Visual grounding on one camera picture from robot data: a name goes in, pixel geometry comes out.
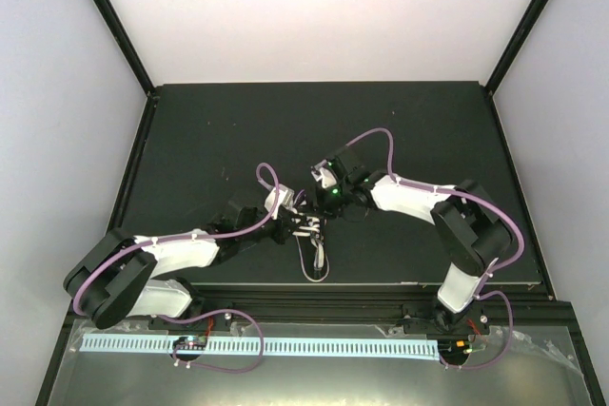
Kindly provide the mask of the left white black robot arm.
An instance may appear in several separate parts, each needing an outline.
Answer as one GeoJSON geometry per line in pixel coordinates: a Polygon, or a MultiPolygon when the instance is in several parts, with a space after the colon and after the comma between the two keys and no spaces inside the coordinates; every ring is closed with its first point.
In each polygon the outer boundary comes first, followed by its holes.
{"type": "Polygon", "coordinates": [[[197,327],[205,307],[174,273],[228,261],[244,243],[309,236],[307,216],[292,190],[272,189],[264,200],[235,194],[224,212],[200,228],[161,237],[110,230],[66,275],[63,287],[75,313],[108,329],[136,316],[164,315],[184,329],[197,327]]]}

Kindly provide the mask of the white shoelace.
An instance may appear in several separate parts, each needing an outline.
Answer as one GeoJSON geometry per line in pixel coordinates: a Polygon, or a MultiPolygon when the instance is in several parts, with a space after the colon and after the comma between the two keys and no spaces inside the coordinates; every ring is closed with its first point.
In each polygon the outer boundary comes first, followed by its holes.
{"type": "Polygon", "coordinates": [[[323,282],[330,272],[329,260],[324,251],[323,228],[325,221],[317,216],[306,216],[304,223],[293,233],[299,252],[301,270],[304,277],[313,283],[323,282]],[[312,274],[307,272],[305,266],[305,256],[300,239],[308,239],[313,249],[313,260],[311,261],[312,274]]]}

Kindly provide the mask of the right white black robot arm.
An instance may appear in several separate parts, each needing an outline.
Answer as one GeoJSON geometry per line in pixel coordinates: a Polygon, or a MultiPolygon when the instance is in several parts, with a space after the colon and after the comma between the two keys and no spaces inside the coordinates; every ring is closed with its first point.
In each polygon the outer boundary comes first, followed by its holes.
{"type": "Polygon", "coordinates": [[[429,319],[442,333],[462,327],[466,309],[481,297],[484,285],[524,251],[519,227],[475,182],[435,185],[383,171],[349,175],[327,164],[313,167],[311,174],[316,182],[313,206],[327,217],[339,217],[357,204],[401,213],[436,228],[450,265],[429,319]]]}

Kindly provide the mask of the black white sneaker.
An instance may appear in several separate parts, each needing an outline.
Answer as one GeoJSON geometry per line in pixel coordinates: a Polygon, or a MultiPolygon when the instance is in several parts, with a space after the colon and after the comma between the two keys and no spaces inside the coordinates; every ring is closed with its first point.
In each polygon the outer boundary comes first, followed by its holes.
{"type": "Polygon", "coordinates": [[[330,262],[324,249],[325,221],[313,217],[294,234],[299,262],[304,278],[312,283],[321,283],[330,273],[330,262]]]}

